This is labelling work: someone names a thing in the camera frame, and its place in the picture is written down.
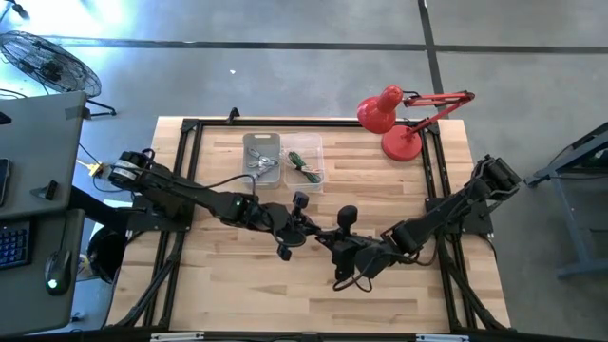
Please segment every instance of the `gray floor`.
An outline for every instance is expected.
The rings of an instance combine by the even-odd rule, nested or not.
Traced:
[[[9,11],[1,31],[213,42],[425,42],[414,0],[64,0],[61,7],[56,2],[21,3],[31,21],[23,23]],[[608,45],[608,3],[602,0],[427,0],[427,5],[437,44]],[[360,100],[386,85],[425,93],[433,89],[426,52],[69,50],[100,76],[104,89],[98,100],[120,111],[116,118],[86,123],[83,131],[83,145],[105,161],[125,149],[147,147],[160,115],[226,115],[237,106],[246,116],[352,117]],[[476,159],[485,153],[501,156],[527,176],[605,122],[607,54],[440,53],[438,60],[445,91],[465,88],[477,94],[473,103],[452,115],[465,120]],[[0,74],[0,87],[43,93],[10,65],[0,64]],[[402,112],[410,117],[429,113]],[[97,192],[84,170],[77,170],[75,184],[99,199],[124,200]],[[571,187],[577,193],[578,185]],[[557,267],[574,261],[559,209],[552,190],[543,184],[534,191],[522,189],[493,215],[512,325],[528,333],[608,339],[608,276],[555,278]],[[87,319],[67,329],[99,326],[109,293],[107,288],[96,290],[100,287],[93,281],[79,284],[75,311],[85,312]],[[99,295],[82,295],[90,293]]]

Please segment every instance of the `black mouse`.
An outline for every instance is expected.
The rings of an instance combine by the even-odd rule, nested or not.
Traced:
[[[69,289],[72,280],[70,273],[71,252],[60,250],[53,252],[45,266],[45,286],[49,295],[63,295]]]

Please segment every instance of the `wooden tabletop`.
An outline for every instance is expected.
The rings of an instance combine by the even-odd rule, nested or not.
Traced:
[[[173,166],[181,117],[160,117],[152,147],[156,161]],[[472,170],[465,125],[460,120],[440,121],[452,191],[460,189]],[[428,196],[422,159],[389,160],[380,148],[380,135],[363,128],[345,127],[205,127],[196,181],[209,184],[241,173],[242,136],[249,132],[279,134],[314,132],[323,139],[326,183],[322,193],[309,194],[306,214],[315,223],[333,228],[344,205],[359,209],[353,231],[378,235],[401,219],[424,214]],[[438,175],[435,152],[430,156]],[[185,174],[192,138],[186,148]],[[441,186],[436,180],[436,188]],[[247,192],[239,181],[219,191]],[[291,205],[293,192],[284,184],[276,190],[258,190],[260,202]],[[108,324],[122,318],[150,281],[159,240],[145,233],[124,255]],[[434,241],[421,260],[430,258]],[[503,290],[491,249],[478,237],[463,237],[465,264],[472,288],[486,307],[508,326]],[[309,331],[346,333],[443,333],[448,331],[446,304],[438,262],[430,267],[395,265],[373,281],[373,291],[356,287],[334,292],[331,254],[309,238],[292,249],[292,260],[276,255],[271,235],[227,227],[204,209],[195,213],[181,257],[180,275],[171,319],[172,330],[201,331]],[[160,317],[165,284],[157,301]],[[455,290],[461,321],[462,297]]]

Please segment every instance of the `electric fan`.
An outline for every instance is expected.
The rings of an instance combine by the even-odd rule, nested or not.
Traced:
[[[0,34],[0,51],[11,64],[40,82],[45,90],[49,87],[58,92],[83,91],[89,103],[110,110],[91,116],[116,115],[113,107],[90,100],[102,92],[102,83],[95,72],[58,45],[14,30]]]

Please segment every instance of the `gray desk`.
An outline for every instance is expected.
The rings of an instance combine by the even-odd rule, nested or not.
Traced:
[[[0,158],[12,163],[0,219],[67,208],[85,103],[82,91],[0,101],[0,112],[12,118],[0,125]],[[53,200],[29,192],[50,181],[59,183]]]
[[[45,289],[47,257],[59,249],[66,222],[64,248],[72,253],[69,290],[52,296]],[[0,335],[33,333],[64,327],[70,319],[85,211],[74,209],[33,219],[31,264],[0,271]]]

